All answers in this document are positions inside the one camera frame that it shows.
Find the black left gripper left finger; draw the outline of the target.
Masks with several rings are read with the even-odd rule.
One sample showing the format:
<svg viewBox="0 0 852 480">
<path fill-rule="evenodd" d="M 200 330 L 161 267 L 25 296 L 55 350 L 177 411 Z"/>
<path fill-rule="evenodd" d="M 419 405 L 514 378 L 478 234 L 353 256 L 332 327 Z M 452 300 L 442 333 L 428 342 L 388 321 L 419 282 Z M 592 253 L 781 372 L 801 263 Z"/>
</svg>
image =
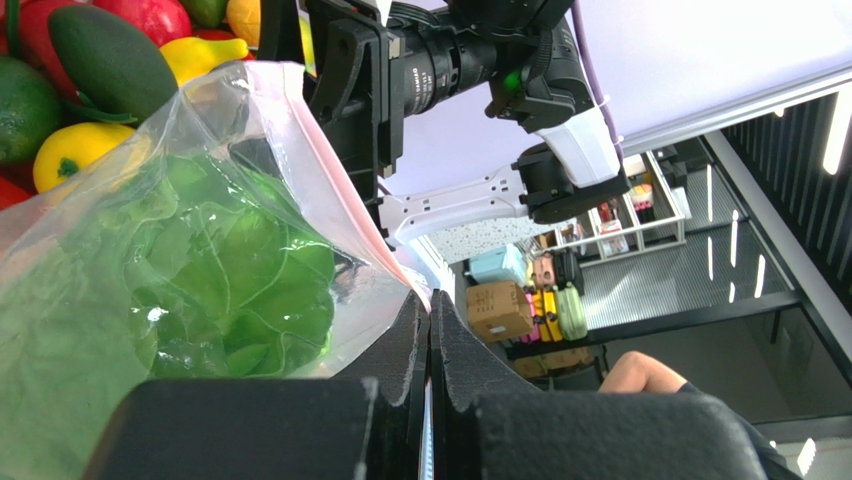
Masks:
<svg viewBox="0 0 852 480">
<path fill-rule="evenodd" d="M 87 479 L 417 479 L 428 314 L 415 294 L 328 379 L 169 379 L 112 413 Z"/>
</svg>

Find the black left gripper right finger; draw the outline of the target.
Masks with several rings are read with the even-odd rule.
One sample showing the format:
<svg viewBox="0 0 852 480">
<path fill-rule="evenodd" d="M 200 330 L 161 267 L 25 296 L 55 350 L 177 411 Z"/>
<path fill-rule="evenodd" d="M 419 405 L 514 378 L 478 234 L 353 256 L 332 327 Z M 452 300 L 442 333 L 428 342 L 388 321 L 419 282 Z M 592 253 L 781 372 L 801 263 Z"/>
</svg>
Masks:
<svg viewBox="0 0 852 480">
<path fill-rule="evenodd" d="M 438 479 L 761 479 L 750 438 L 697 393 L 547 393 L 500 361 L 431 299 Z"/>
</svg>

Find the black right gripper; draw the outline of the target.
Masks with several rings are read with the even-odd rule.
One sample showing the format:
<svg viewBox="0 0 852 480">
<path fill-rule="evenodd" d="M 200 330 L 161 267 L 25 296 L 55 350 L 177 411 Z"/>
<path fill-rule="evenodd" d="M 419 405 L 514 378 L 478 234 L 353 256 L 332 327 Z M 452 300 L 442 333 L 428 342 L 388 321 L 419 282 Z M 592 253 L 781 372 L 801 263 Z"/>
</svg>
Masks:
<svg viewBox="0 0 852 480">
<path fill-rule="evenodd" d="M 317 79 L 309 107 L 372 219 L 379 218 L 379 179 L 395 173 L 403 153 L 400 42 L 363 1 L 308 1 Z"/>
</svg>

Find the clear zip top bag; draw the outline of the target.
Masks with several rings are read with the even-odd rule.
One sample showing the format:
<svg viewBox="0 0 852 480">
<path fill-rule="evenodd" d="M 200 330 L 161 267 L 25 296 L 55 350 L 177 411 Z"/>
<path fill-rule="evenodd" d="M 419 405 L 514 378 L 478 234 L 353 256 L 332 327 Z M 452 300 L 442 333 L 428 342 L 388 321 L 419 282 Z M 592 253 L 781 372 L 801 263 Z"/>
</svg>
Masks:
<svg viewBox="0 0 852 480">
<path fill-rule="evenodd" d="M 303 85 L 294 63 L 218 69 L 2 212 L 3 478 L 79 478 L 147 380 L 329 377 L 429 299 Z"/>
</svg>

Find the green toy lettuce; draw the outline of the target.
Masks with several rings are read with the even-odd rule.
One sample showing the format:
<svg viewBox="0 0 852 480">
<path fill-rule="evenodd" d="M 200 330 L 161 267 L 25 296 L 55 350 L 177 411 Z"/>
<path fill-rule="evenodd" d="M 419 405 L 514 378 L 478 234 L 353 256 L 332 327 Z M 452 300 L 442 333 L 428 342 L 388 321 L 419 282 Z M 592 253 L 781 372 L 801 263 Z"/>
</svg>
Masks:
<svg viewBox="0 0 852 480">
<path fill-rule="evenodd" d="M 166 157 L 1 264 L 1 475 L 73 479 L 152 379 L 284 377 L 330 340 L 332 249 L 284 187 Z"/>
</svg>

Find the dark green toy avocado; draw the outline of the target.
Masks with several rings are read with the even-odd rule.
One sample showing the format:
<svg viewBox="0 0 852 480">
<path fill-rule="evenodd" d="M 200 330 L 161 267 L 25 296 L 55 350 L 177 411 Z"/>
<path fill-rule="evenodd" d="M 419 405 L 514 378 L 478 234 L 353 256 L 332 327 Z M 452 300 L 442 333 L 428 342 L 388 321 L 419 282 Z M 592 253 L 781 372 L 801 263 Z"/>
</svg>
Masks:
<svg viewBox="0 0 852 480">
<path fill-rule="evenodd" d="M 77 90 L 96 110 L 121 123 L 141 124 L 179 90 L 154 42 L 115 14 L 74 3 L 50 13 L 47 27 Z"/>
</svg>

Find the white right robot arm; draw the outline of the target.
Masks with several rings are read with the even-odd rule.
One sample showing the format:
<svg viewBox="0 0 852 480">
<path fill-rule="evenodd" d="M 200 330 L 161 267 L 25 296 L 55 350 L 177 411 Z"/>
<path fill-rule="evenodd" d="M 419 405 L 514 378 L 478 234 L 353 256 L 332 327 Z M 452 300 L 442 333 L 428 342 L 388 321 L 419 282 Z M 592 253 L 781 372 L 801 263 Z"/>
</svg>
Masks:
<svg viewBox="0 0 852 480">
<path fill-rule="evenodd" d="M 587 60 L 575 1 L 310 1 L 316 76 L 306 98 L 392 247 L 485 219 L 559 223 L 627 190 L 623 154 Z M 381 194 L 406 118 L 487 85 L 489 118 L 539 143 L 482 178 Z"/>
</svg>

